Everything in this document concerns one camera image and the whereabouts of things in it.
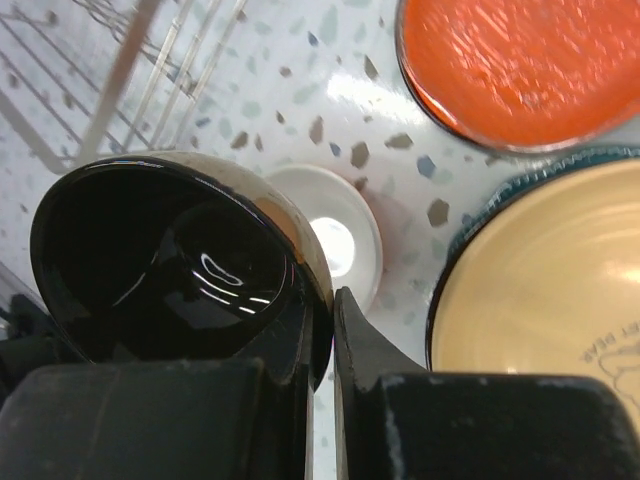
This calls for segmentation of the orange ceramic bowl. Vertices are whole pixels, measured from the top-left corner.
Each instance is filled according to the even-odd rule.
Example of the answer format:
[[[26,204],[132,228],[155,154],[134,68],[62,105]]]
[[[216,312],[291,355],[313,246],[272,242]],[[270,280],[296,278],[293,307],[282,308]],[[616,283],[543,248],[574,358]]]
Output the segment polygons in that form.
[[[382,278],[383,245],[364,197],[340,175],[310,164],[283,166],[267,179],[309,222],[327,260],[333,288],[349,288],[367,312]]]

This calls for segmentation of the teal embossed plate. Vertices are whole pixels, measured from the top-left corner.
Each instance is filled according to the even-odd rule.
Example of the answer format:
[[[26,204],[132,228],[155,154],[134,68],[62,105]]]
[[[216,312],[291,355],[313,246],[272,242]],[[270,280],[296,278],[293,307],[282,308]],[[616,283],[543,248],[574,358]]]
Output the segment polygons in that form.
[[[638,157],[638,146],[594,146],[564,155],[542,168],[508,179],[495,190],[474,215],[470,216],[469,220],[462,224],[461,229],[453,236],[447,251],[447,261],[452,261],[464,249],[464,245],[495,215],[530,191],[585,168]]]

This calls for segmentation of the beige small plate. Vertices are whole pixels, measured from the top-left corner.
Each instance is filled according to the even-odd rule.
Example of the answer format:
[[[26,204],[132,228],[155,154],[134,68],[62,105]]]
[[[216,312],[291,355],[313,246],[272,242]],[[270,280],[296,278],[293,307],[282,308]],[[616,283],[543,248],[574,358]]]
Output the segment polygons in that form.
[[[90,362],[253,355],[309,326],[313,384],[333,336],[331,276],[301,211],[230,161],[195,152],[74,169],[33,217],[30,257],[62,336]]]

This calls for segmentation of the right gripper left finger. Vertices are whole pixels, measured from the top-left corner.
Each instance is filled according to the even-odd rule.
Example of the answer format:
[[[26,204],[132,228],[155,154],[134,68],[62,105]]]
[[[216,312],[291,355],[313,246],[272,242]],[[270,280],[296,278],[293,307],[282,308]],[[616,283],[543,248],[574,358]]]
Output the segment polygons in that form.
[[[218,361],[90,365],[26,299],[1,314],[5,479],[308,479],[311,318],[279,317],[258,354]]]

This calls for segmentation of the yellow plate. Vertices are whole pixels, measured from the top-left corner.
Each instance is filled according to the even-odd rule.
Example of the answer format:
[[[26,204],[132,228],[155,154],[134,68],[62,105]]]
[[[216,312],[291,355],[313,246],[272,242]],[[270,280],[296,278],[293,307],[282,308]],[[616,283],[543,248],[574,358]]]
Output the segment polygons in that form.
[[[639,163],[554,180],[492,219],[447,279],[439,371],[571,373],[639,386]]]

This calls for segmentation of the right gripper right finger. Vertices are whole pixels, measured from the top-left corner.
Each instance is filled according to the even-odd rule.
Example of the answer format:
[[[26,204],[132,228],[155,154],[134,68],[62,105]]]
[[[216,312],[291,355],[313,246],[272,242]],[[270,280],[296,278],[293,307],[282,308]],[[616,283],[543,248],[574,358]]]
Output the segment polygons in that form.
[[[635,479],[622,403],[586,377],[432,373],[334,300],[341,479]]]

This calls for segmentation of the dark brown beige plate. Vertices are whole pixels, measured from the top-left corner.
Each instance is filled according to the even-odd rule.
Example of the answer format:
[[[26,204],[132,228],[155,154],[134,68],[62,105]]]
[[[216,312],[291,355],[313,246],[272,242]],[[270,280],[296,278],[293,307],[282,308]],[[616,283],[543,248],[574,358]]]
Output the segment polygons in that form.
[[[426,369],[433,370],[433,331],[435,328],[436,313],[445,284],[453,271],[460,256],[467,248],[469,243],[478,235],[478,233],[497,215],[500,210],[492,212],[483,211],[478,215],[471,217],[470,220],[462,224],[462,228],[453,236],[446,251],[445,264],[438,277],[438,280],[432,290],[430,304],[426,316],[426,330],[424,337],[424,350]]]

